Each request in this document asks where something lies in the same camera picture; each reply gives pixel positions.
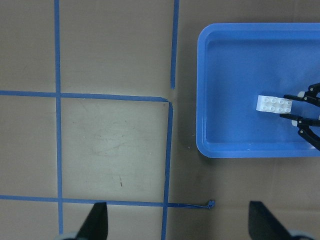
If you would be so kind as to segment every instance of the blue bin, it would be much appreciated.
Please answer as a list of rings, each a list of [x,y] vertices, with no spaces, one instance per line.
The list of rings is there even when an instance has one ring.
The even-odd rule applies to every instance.
[[[320,23],[207,26],[197,46],[198,149],[210,158],[320,156],[290,120],[256,111],[258,95],[297,95],[316,83]],[[291,113],[318,119],[320,108],[293,101]]]

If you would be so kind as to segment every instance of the scuff mark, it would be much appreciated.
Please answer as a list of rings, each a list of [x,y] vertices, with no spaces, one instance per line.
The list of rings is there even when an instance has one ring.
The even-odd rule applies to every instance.
[[[89,112],[86,106],[79,99],[77,99],[77,101],[82,105],[82,107],[85,109],[86,112]]]
[[[119,154],[119,148],[121,146],[124,146],[127,144],[127,142],[120,142],[117,143],[115,145],[111,145],[110,143],[108,144],[108,140],[107,139],[102,139],[102,141],[105,142],[101,142],[99,144],[96,144],[94,146],[91,147],[92,153],[96,156],[100,156],[100,157],[117,157]]]
[[[123,187],[123,186],[122,186],[122,179],[121,179],[121,176],[120,176],[120,175],[119,175],[119,179],[120,179],[120,186]]]

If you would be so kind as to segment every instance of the white lego brick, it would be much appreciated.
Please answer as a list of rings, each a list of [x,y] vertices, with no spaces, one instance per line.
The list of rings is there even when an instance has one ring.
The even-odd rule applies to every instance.
[[[289,114],[291,112],[292,101],[276,96],[258,96],[256,110],[274,114]]]

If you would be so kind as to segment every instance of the blue tape line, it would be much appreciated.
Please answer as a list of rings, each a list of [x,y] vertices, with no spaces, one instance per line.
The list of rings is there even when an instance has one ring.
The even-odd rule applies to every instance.
[[[50,203],[58,202],[58,199],[55,197],[39,197],[39,196],[0,195],[0,199],[16,200],[16,201],[32,201],[32,202],[50,202]]]
[[[45,98],[55,98],[57,96],[57,94],[55,92],[5,91],[5,90],[0,90],[0,95],[3,95],[3,96],[23,96],[23,97],[45,97]]]
[[[123,100],[123,101],[144,101],[144,102],[161,102],[168,103],[169,101],[160,96],[128,96],[128,95],[111,95],[111,94],[94,94],[94,93],[59,93],[60,85],[56,85],[57,93],[55,92],[40,92],[40,91],[6,91],[0,90],[0,95],[3,96],[25,96],[25,97],[46,97],[46,98],[69,98],[69,99],[105,99],[105,100]]]
[[[58,194],[59,234],[64,233],[64,216],[62,201],[62,140],[61,140],[61,75],[60,75],[60,2],[54,0],[54,50],[55,50],[55,91],[56,91],[56,162]]]
[[[171,158],[173,118],[174,118],[174,108],[172,106],[172,103],[169,102],[168,127],[167,127],[167,134],[166,134],[166,153],[165,153],[165,171],[164,171],[165,181],[164,181],[164,193],[163,193],[161,240],[166,239],[166,232],[167,232],[169,183],[170,183],[170,158]]]
[[[76,199],[63,198],[64,203],[71,204],[95,204],[106,202],[108,205],[124,205],[124,206],[144,206],[144,207],[162,207],[162,202],[147,202],[147,201],[113,201],[113,200],[94,200],[94,199]]]
[[[171,88],[176,87],[176,62],[177,62],[177,43],[178,43],[178,19],[179,19],[179,0],[174,0],[173,4],[173,25],[172,25],[172,45],[171,45]]]
[[[168,207],[170,208],[182,208],[182,209],[212,209],[214,206],[216,206],[216,202],[214,200],[209,200],[207,205],[168,203]]]
[[[54,53],[55,53],[55,91],[61,92],[60,75],[60,3],[54,0]]]
[[[71,99],[106,99],[106,100],[123,100],[123,101],[145,101],[145,102],[162,102],[168,100],[159,96],[128,96],[128,95],[111,95],[111,94],[92,94],[92,93],[61,93],[62,98]]]
[[[62,201],[62,139],[61,139],[61,98],[56,98],[56,167],[58,193],[59,234],[63,234],[63,201]]]

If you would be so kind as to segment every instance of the blue painter's tape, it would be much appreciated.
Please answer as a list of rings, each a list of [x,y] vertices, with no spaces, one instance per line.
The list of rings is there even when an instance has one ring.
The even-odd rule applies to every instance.
[[[0,195],[0,199],[16,200],[16,201],[32,201],[32,202],[50,202],[50,203],[58,202],[58,199],[55,197],[39,197],[39,196]]]
[[[179,19],[179,0],[174,0],[173,5],[173,25],[172,25],[172,46],[171,46],[171,88],[176,87],[176,63],[177,63],[177,43],[178,43],[178,19]]]
[[[194,205],[183,203],[168,203],[170,208],[182,208],[182,209],[212,209],[216,205],[214,200],[210,200],[207,205]]]
[[[144,207],[162,207],[162,202],[147,202],[147,201],[112,201],[112,200],[94,200],[94,199],[76,199],[63,198],[64,203],[71,204],[95,204],[106,202],[108,205],[124,205],[124,206],[144,206]]]
[[[165,171],[164,171],[165,181],[164,181],[164,193],[163,193],[161,240],[166,239],[166,231],[167,231],[169,183],[170,183],[170,158],[171,158],[173,118],[174,118],[174,108],[173,108],[172,103],[169,102],[168,127],[167,127],[167,134],[166,134],[166,155],[165,155]]]
[[[111,95],[111,94],[92,94],[92,93],[61,93],[62,98],[71,99],[106,99],[106,100],[123,100],[123,101],[144,101],[144,102],[162,102],[168,100],[159,96],[128,96],[128,95]]]
[[[0,95],[3,95],[3,96],[21,96],[21,97],[45,97],[45,98],[55,98],[57,96],[57,94],[55,92],[5,91],[5,90],[0,90]]]
[[[59,234],[64,232],[62,202],[62,140],[61,140],[61,75],[60,75],[60,1],[54,0],[54,52],[55,52],[55,91],[56,91],[56,151],[57,151],[57,193]]]
[[[55,91],[61,91],[60,74],[60,7],[59,0],[54,0],[54,53],[55,53]]]
[[[57,193],[58,193],[58,222],[59,234],[63,229],[63,202],[62,202],[62,138],[61,138],[61,98],[56,98],[56,167],[57,167]]]

